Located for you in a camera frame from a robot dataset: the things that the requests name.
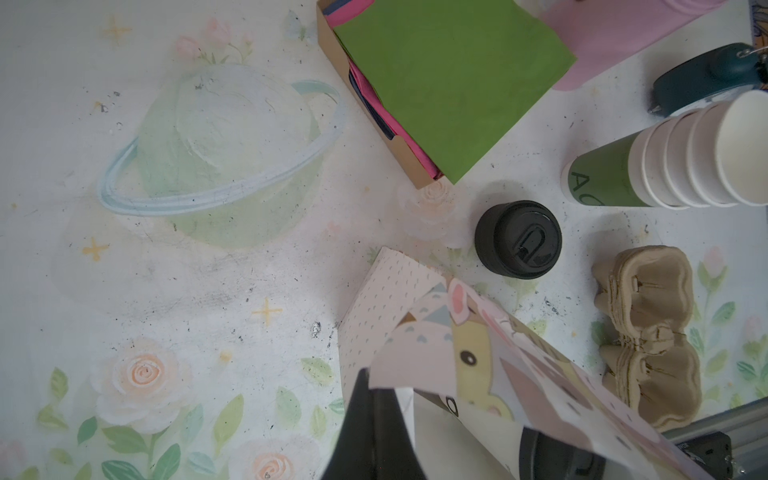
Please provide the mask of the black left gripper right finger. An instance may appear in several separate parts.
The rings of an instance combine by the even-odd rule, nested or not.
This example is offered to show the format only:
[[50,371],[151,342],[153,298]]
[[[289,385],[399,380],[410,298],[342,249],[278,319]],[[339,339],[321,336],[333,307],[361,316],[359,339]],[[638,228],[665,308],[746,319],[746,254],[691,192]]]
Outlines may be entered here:
[[374,471],[379,480],[425,480],[393,389],[373,390]]

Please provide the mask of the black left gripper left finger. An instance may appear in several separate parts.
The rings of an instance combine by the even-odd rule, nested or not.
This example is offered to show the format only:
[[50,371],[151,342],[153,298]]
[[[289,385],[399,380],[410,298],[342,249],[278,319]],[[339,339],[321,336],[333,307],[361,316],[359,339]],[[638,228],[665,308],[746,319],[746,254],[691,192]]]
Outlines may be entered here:
[[322,480],[375,478],[373,400],[368,382],[368,370],[361,369]]

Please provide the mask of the single paper cup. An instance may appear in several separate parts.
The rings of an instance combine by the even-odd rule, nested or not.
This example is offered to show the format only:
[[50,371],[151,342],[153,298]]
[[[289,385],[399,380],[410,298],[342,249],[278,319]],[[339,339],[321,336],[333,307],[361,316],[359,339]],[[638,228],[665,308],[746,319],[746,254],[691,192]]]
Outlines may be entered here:
[[406,425],[427,479],[515,479],[447,410],[414,393]]

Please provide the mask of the white floral gift bag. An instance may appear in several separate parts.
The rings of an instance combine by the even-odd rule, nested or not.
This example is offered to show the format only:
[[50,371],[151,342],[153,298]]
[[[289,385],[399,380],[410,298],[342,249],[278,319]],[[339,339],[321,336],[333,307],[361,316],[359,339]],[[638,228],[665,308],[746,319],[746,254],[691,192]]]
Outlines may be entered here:
[[457,278],[382,248],[338,328],[343,397],[373,388],[431,393],[505,467],[524,428],[618,463],[633,479],[704,470],[514,316]]

